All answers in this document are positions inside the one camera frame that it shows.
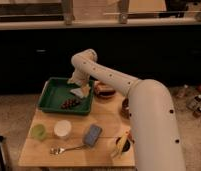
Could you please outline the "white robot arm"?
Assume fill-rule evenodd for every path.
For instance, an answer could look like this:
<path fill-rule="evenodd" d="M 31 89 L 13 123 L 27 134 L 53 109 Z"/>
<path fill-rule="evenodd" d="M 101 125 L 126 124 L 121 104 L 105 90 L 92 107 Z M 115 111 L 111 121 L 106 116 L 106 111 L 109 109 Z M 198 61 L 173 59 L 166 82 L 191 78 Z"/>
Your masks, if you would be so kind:
<path fill-rule="evenodd" d="M 137 171 L 186 171 L 173 100 L 162 83 L 100 65 L 93 49 L 73 55 L 71 63 L 71 83 L 82 86 L 92 76 L 128 98 Z"/>

